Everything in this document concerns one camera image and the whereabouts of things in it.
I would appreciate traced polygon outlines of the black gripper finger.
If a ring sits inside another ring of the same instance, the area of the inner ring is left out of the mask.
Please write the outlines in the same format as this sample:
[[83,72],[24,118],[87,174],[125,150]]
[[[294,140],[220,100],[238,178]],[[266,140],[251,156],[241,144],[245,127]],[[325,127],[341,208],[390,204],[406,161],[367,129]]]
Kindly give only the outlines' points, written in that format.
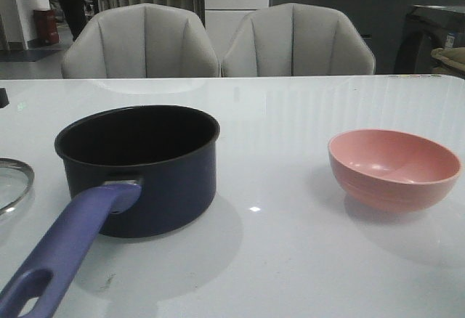
[[9,104],[9,98],[7,95],[7,90],[5,88],[0,88],[0,108],[5,108]]

